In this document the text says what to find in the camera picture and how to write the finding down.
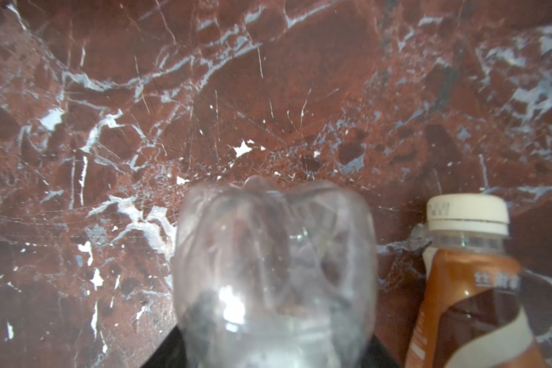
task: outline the red marble surface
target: red marble surface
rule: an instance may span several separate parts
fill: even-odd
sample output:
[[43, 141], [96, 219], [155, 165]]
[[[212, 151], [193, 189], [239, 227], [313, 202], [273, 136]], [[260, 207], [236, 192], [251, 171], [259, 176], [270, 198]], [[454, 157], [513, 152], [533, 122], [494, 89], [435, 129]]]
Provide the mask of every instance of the red marble surface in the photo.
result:
[[552, 366], [552, 0], [18, 0], [0, 2], [0, 367], [142, 363], [175, 323], [184, 193], [254, 174], [364, 195], [400, 361], [425, 202], [501, 195]]

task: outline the clear plastic bottle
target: clear plastic bottle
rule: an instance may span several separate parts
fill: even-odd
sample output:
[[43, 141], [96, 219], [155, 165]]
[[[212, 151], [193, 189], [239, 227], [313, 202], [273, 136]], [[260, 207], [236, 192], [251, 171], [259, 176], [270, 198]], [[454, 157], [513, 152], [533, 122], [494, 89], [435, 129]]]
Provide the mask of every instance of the clear plastic bottle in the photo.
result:
[[493, 195], [427, 202], [432, 244], [406, 368], [545, 367], [519, 303], [521, 265], [505, 254], [508, 210]]
[[375, 249], [364, 200], [330, 182], [192, 188], [173, 270], [190, 364], [353, 366], [374, 328]]

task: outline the black object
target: black object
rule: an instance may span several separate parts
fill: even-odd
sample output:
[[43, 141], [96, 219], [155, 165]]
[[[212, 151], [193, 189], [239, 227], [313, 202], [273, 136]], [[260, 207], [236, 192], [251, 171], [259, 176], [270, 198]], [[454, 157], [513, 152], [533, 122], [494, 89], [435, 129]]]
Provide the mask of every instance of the black object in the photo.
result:
[[[194, 368], [188, 367], [184, 339], [178, 327], [174, 327], [161, 345], [141, 368]], [[376, 336], [364, 350], [357, 368], [401, 368]]]

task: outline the white bottle cap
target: white bottle cap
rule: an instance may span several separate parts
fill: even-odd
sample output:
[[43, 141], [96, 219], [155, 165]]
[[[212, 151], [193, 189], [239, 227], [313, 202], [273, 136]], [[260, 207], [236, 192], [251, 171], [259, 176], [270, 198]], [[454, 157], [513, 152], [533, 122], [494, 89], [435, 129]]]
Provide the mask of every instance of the white bottle cap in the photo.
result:
[[446, 194], [427, 202], [429, 230], [509, 235], [505, 201], [488, 194]]

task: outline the bottle neck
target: bottle neck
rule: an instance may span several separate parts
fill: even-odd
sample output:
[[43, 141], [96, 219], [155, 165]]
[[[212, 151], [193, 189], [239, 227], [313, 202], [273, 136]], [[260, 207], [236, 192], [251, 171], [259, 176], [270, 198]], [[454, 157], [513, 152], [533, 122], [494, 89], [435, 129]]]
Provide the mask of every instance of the bottle neck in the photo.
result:
[[485, 232], [458, 232], [440, 230], [432, 232], [431, 246], [452, 251], [484, 254], [505, 254], [505, 236]]

